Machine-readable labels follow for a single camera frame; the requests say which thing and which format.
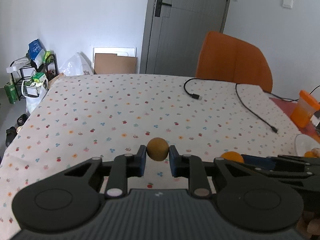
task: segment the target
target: orange lid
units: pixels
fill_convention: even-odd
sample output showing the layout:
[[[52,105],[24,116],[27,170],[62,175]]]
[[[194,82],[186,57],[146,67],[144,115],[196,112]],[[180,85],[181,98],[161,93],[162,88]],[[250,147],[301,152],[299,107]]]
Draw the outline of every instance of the orange lid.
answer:
[[[303,98],[311,107],[316,109],[316,111],[320,110],[320,104],[318,101],[310,95],[307,91],[301,90],[299,93],[300,97]]]

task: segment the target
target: door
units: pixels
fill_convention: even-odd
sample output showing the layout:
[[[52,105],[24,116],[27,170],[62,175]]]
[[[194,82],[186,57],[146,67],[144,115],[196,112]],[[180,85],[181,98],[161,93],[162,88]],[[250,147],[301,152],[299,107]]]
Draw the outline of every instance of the door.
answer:
[[[147,73],[194,76],[208,31],[220,31],[227,0],[155,0]]]

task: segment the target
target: white bowl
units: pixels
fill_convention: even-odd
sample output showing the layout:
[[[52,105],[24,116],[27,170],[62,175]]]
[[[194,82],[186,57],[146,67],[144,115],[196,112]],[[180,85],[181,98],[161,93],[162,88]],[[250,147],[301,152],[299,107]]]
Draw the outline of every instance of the white bowl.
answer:
[[[298,134],[294,139],[294,150],[298,156],[303,157],[306,152],[313,148],[320,148],[320,144],[308,135]]]

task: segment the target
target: brown ball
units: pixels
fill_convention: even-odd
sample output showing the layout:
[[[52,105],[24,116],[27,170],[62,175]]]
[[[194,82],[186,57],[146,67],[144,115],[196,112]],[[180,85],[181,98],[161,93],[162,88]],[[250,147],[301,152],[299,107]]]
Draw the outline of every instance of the brown ball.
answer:
[[[168,152],[169,145],[164,139],[156,137],[148,142],[147,154],[154,161],[164,161],[168,156]]]

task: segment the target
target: blue plastic bag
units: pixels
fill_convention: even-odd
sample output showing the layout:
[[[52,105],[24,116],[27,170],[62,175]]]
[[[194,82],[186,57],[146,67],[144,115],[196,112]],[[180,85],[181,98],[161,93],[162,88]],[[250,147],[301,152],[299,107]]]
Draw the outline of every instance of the blue plastic bag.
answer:
[[[42,48],[39,39],[29,44],[29,54],[30,58],[36,63],[37,67],[40,67],[43,62],[45,51]]]

